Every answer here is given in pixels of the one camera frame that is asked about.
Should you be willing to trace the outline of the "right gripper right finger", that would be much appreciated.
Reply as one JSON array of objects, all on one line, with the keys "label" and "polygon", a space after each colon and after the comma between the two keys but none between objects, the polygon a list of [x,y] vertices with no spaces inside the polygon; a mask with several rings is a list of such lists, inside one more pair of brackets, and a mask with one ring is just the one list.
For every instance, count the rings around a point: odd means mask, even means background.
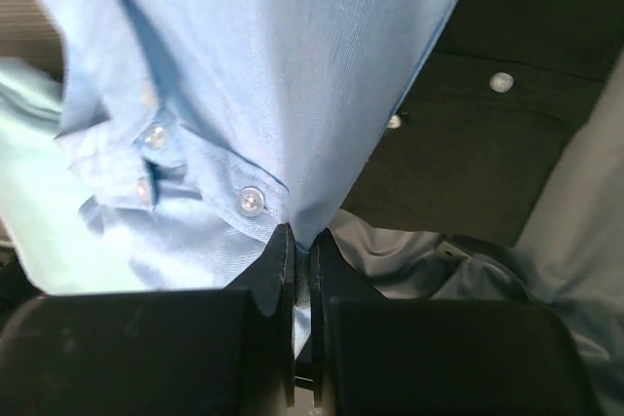
[{"label": "right gripper right finger", "polygon": [[527,302],[388,299],[330,232],[310,259],[314,403],[326,415],[599,415],[565,325]]}]

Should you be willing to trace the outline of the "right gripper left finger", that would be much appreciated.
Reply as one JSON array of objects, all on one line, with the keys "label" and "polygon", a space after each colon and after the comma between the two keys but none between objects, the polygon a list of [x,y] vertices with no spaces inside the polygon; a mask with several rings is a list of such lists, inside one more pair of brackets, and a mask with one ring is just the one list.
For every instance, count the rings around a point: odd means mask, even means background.
[{"label": "right gripper left finger", "polygon": [[1,333],[5,415],[284,415],[294,240],[222,289],[40,297]]}]

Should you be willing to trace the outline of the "light blue towel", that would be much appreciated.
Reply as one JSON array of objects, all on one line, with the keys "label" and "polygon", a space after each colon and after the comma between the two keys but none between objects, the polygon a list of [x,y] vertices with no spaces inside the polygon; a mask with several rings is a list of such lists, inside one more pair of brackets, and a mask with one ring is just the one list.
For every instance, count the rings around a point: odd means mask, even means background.
[{"label": "light blue towel", "polygon": [[30,263],[85,263],[98,246],[78,215],[89,195],[55,143],[60,98],[48,74],[1,59],[1,219]]}]

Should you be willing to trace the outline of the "blue button shirt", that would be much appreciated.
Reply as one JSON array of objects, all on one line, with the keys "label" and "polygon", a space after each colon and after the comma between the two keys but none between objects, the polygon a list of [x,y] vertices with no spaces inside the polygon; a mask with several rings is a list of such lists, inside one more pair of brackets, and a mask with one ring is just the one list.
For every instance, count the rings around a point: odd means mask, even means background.
[{"label": "blue button shirt", "polygon": [[58,146],[144,288],[228,284],[353,186],[458,0],[40,0]]}]

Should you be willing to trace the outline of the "black polo shirt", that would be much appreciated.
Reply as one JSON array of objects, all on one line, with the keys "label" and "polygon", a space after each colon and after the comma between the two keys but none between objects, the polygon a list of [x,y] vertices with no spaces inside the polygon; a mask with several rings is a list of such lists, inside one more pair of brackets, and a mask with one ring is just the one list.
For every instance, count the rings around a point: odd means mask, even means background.
[{"label": "black polo shirt", "polygon": [[343,208],[510,246],[623,47],[623,0],[459,0]]}]

